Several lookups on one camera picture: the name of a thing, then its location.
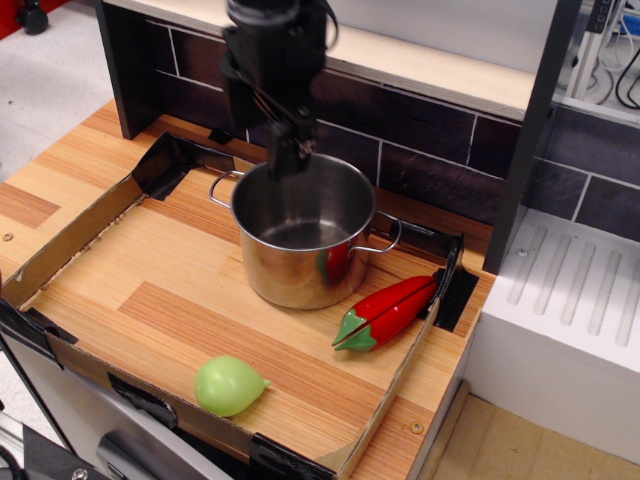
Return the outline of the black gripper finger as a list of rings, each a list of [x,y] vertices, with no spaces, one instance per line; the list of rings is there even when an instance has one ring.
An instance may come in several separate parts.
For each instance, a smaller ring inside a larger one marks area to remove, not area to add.
[[[288,124],[267,127],[267,171],[274,181],[301,173],[316,150],[316,138],[300,133]]]

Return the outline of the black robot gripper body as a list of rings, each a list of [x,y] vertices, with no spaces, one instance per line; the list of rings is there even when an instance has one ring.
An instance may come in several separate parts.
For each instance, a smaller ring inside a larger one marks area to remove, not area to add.
[[[325,14],[301,14],[279,25],[239,22],[223,31],[220,61],[229,122],[236,131],[271,121],[297,141],[316,137],[311,84],[325,66]]]

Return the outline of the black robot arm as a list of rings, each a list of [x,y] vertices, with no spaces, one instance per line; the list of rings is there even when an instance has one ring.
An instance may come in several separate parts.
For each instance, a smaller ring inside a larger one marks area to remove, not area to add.
[[[326,1],[229,1],[227,13],[220,71],[230,124],[266,127],[271,179],[301,173],[316,150],[312,85],[337,42],[337,26],[327,34],[335,13]]]

